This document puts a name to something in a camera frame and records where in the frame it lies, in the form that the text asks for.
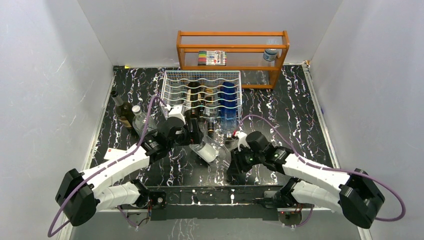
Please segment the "clear bottle black label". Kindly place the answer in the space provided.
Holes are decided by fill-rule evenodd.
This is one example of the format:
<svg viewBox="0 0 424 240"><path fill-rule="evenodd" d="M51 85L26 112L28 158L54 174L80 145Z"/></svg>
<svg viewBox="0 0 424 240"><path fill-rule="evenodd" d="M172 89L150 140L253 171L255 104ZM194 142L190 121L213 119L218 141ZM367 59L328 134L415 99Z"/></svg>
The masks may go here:
<svg viewBox="0 0 424 240"><path fill-rule="evenodd" d="M208 135L204 135L200 143L192 143L189 147L210 165L216 163L229 165L231 162L231 153L226 146L221 145Z"/></svg>

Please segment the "dark green wine bottle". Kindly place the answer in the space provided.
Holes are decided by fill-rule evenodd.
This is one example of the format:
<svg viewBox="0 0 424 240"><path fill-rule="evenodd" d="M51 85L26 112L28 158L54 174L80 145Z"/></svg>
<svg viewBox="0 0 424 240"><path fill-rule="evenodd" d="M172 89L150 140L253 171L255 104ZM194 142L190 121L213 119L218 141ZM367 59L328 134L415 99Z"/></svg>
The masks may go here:
<svg viewBox="0 0 424 240"><path fill-rule="evenodd" d="M186 101L185 101L185 116L191 119L199 120L200 117L200 92L202 91L201 84L198 81L191 81L187 85Z"/></svg>

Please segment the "square bottle brown label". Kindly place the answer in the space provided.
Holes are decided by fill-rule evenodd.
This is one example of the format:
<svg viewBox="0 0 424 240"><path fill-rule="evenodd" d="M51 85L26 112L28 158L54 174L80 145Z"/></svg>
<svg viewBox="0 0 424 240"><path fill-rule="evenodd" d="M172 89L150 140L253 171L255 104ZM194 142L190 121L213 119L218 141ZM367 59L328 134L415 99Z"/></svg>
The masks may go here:
<svg viewBox="0 0 424 240"><path fill-rule="evenodd" d="M217 95L214 88L206 87L204 90L204 110L203 117L206 120L207 135L215 138L215 121L218 114L217 110Z"/></svg>

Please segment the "blue glass bottle white cap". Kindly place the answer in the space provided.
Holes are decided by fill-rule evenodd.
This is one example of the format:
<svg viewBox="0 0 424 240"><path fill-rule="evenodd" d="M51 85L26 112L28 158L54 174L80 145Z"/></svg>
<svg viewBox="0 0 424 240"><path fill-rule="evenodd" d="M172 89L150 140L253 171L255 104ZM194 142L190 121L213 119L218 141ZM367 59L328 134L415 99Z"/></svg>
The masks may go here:
<svg viewBox="0 0 424 240"><path fill-rule="evenodd" d="M224 144L229 145L233 140L233 132L237 127L237 94L235 85L225 81L220 88L221 93L221 130Z"/></svg>

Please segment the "round clear bottle white cap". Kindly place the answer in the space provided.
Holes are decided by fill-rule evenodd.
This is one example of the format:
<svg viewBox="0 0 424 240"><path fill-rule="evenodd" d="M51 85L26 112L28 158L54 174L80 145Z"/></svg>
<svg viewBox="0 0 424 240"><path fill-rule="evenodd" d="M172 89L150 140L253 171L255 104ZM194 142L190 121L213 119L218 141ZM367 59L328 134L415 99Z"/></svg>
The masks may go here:
<svg viewBox="0 0 424 240"><path fill-rule="evenodd" d="M143 112L139 105L134 105L131 110L134 114L134 118L132 120L132 126L139 137L142 136L142 132L146 122L147 122L147 129L146 129L147 133L157 129L157 125L154 119L151 116L147 117L147 113Z"/></svg>

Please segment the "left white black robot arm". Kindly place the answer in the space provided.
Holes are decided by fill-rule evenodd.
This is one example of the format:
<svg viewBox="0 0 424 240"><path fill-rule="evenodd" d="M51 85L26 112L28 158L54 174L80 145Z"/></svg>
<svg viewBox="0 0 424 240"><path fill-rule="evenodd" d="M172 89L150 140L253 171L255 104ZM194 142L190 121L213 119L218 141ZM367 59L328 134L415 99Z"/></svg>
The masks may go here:
<svg viewBox="0 0 424 240"><path fill-rule="evenodd" d="M94 168L65 173L55 201L60 212L73 227L90 220L96 212L121 205L144 208L150 200L149 190L139 181L114 185L125 176L163 159L175 146L199 144L203 133L196 118L184 121L169 117L126 150Z"/></svg>

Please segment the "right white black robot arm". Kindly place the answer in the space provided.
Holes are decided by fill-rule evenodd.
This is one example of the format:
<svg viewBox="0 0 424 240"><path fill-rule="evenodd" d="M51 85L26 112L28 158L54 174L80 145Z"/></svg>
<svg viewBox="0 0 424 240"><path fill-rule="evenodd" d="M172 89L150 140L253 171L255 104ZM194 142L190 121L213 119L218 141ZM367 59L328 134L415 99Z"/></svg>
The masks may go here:
<svg viewBox="0 0 424 240"><path fill-rule="evenodd" d="M249 172L255 165L289 176L287 184L274 196L265 197L267 205L283 202L288 207L311 204L341 213L362 229L369 229L385 202L385 197L366 171L340 169L303 159L290 148L275 146L259 131L236 131L229 175Z"/></svg>

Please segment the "dark wine bottle left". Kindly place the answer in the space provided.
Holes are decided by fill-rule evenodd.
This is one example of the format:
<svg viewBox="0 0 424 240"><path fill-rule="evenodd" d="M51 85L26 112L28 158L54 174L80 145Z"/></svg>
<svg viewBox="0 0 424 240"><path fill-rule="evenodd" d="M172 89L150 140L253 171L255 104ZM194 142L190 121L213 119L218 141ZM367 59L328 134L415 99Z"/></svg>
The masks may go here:
<svg viewBox="0 0 424 240"><path fill-rule="evenodd" d="M135 114L132 111L133 105L128 101L124 101L116 90L111 91L110 97L115 103L113 111L116 118L132 135L138 135L133 127L133 120L135 118Z"/></svg>

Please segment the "pack of coloured markers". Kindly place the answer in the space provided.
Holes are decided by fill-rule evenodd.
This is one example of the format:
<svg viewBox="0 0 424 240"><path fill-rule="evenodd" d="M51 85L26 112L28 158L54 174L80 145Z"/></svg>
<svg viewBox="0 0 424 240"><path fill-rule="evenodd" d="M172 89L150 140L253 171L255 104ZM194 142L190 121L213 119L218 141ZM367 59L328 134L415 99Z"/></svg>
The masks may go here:
<svg viewBox="0 0 424 240"><path fill-rule="evenodd" d="M226 66L227 53L222 50L201 50L198 52L198 66Z"/></svg>

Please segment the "white box red mark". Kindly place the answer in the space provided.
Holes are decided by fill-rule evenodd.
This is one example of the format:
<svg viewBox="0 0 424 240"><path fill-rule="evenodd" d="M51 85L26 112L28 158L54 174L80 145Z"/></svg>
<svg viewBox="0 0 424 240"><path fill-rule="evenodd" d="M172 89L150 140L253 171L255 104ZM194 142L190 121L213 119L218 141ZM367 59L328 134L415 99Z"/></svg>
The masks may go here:
<svg viewBox="0 0 424 240"><path fill-rule="evenodd" d="M121 150L121 149L116 149L116 148L108 148L105 155L104 155L104 161L114 161L114 160L118 160L121 157L124 157L128 154L127 150Z"/></svg>

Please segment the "orange wooden shelf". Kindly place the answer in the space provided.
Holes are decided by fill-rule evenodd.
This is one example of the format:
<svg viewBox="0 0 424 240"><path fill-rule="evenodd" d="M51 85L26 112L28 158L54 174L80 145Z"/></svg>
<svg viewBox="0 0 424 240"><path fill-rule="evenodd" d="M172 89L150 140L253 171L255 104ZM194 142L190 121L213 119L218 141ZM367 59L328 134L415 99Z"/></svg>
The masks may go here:
<svg viewBox="0 0 424 240"><path fill-rule="evenodd" d="M265 49L277 49L277 58L266 61ZM290 49L289 34L283 31L178 31L176 50L179 66L187 71L265 71L263 83L244 83L244 89L273 90L279 81ZM225 51L227 64L198 65L199 51Z"/></svg>

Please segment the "small white blue jar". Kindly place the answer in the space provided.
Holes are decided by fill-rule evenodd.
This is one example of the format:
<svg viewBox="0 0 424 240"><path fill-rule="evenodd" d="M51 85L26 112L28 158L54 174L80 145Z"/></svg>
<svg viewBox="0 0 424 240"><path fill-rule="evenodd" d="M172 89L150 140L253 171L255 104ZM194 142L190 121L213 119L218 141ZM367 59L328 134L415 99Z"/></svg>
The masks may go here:
<svg viewBox="0 0 424 240"><path fill-rule="evenodd" d="M272 62L277 58L279 51L275 48L268 48L263 51L263 59Z"/></svg>

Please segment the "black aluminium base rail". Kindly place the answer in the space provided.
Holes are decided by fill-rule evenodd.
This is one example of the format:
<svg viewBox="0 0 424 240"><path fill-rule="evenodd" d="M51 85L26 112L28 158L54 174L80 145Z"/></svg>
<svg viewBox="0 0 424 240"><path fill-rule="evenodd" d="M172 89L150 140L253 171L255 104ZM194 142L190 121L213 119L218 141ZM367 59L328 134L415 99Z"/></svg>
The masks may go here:
<svg viewBox="0 0 424 240"><path fill-rule="evenodd" d="M356 224L364 210L353 188L343 185L336 195L299 179L284 186L205 186L147 188L137 179L110 186L95 193L93 184L84 184L71 196L64 213L73 226L87 222L96 212L122 205L163 210L167 206L261 205L267 209L289 208L298 204L316 205L341 212Z"/></svg>

